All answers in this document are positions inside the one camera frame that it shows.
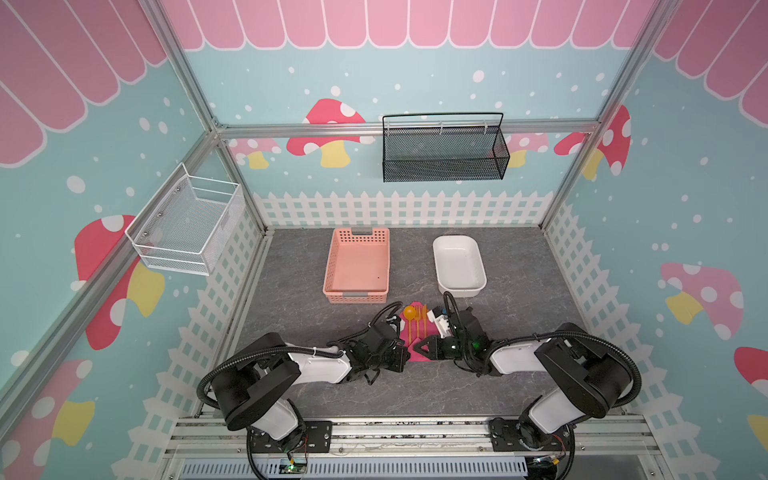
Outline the yellow plastic spoon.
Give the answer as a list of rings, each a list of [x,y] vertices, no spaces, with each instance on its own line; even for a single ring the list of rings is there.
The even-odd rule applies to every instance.
[[[403,311],[403,317],[406,323],[405,331],[407,332],[407,335],[408,335],[408,344],[411,344],[414,340],[413,330],[412,330],[412,319],[414,318],[414,313],[415,313],[414,308],[415,307],[413,305],[410,305],[406,307]]]

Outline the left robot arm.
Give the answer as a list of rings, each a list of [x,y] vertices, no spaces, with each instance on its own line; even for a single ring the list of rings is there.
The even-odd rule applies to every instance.
[[[244,430],[249,447],[262,437],[291,454],[308,444],[310,427],[286,392],[310,383],[372,385],[384,371],[403,372],[410,352],[401,338],[402,307],[400,301],[386,305],[365,328],[324,348],[267,333],[213,367],[199,381],[197,398],[222,413],[228,430]]]

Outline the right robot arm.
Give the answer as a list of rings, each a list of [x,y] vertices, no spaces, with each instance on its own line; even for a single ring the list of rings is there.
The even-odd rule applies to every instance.
[[[555,385],[517,419],[490,421],[497,452],[566,450],[577,424],[605,417],[641,391],[642,376],[632,358],[574,323],[543,334],[493,340],[470,308],[458,308],[451,293],[444,293],[443,302],[428,313],[436,334],[413,343],[413,352],[430,361],[452,361],[478,377],[543,372]]]

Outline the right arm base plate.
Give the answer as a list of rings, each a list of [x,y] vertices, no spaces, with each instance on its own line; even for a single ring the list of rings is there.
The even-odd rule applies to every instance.
[[[566,452],[572,435],[566,427],[548,434],[533,423],[519,419],[493,418],[488,423],[494,452]]]

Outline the magenta paper napkin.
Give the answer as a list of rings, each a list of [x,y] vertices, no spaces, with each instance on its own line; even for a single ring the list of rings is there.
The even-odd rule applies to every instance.
[[[428,362],[429,359],[421,355],[414,347],[427,337],[438,335],[438,329],[434,319],[430,317],[432,311],[426,304],[412,302],[399,314],[400,338],[404,341],[410,353],[409,362]]]

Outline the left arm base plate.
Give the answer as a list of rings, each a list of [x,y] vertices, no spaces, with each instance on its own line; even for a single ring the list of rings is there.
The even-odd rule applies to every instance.
[[[282,440],[274,440],[265,432],[254,429],[250,445],[253,453],[274,453],[286,455],[328,453],[332,438],[331,421],[305,421]]]

